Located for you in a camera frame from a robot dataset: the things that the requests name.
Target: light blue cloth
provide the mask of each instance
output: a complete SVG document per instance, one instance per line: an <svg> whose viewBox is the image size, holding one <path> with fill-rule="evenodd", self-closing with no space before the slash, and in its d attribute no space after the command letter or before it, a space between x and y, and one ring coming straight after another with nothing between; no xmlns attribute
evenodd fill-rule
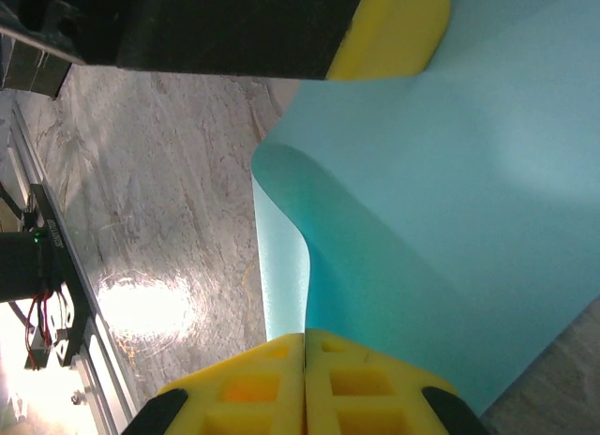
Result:
<svg viewBox="0 0 600 435"><path fill-rule="evenodd" d="M600 293L599 8L453 0L420 76L303 83L252 163L269 337L306 312L487 408Z"/></svg>

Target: yellow foam pad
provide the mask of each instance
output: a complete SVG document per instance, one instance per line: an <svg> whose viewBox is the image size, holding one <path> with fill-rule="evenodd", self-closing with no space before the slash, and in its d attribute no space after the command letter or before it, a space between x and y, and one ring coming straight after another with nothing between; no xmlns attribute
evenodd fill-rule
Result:
<svg viewBox="0 0 600 435"><path fill-rule="evenodd" d="M327 79L418 74L440 43L449 16L450 0L361 0Z"/></svg>
<svg viewBox="0 0 600 435"><path fill-rule="evenodd" d="M170 383L188 398L167 435L301 435L304 335L279 337Z"/></svg>
<svg viewBox="0 0 600 435"><path fill-rule="evenodd" d="M310 435L446 435L421 390L456 394L444 379L348 339L306 334Z"/></svg>

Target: marble floor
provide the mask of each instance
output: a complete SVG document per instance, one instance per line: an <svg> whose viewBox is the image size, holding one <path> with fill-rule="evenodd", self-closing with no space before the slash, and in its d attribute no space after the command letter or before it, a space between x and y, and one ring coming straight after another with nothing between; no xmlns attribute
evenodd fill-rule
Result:
<svg viewBox="0 0 600 435"><path fill-rule="evenodd" d="M57 101L16 96L138 405L264 341L249 160L278 87L75 67ZM488 411L491 431L599 434L599 339L595 302Z"/></svg>

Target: teal fabric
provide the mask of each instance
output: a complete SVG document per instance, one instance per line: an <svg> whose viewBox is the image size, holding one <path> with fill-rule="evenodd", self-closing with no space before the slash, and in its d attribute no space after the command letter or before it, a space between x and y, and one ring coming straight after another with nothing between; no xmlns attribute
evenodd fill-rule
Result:
<svg viewBox="0 0 600 435"><path fill-rule="evenodd" d="M252 161L270 338L499 396L600 293L599 5L453 0L425 73L303 83Z"/></svg>

